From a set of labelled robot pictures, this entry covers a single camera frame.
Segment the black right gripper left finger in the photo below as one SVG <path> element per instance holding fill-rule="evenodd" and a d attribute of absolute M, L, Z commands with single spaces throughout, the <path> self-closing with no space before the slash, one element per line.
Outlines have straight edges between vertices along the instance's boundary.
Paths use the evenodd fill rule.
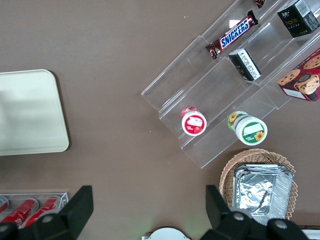
<path fill-rule="evenodd" d="M 76 240 L 94 211 L 93 189 L 83 185 L 58 212 L 44 215 L 25 228 L 0 224 L 2 240 Z"/>

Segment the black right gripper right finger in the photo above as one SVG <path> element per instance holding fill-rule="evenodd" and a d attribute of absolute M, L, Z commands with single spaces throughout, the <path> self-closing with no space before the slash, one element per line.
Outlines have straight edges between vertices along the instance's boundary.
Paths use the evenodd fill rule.
<path fill-rule="evenodd" d="M 307 240 L 294 222 L 274 218 L 262 225 L 240 211 L 231 211 L 215 185 L 206 186 L 205 206 L 212 229 L 203 240 Z"/>

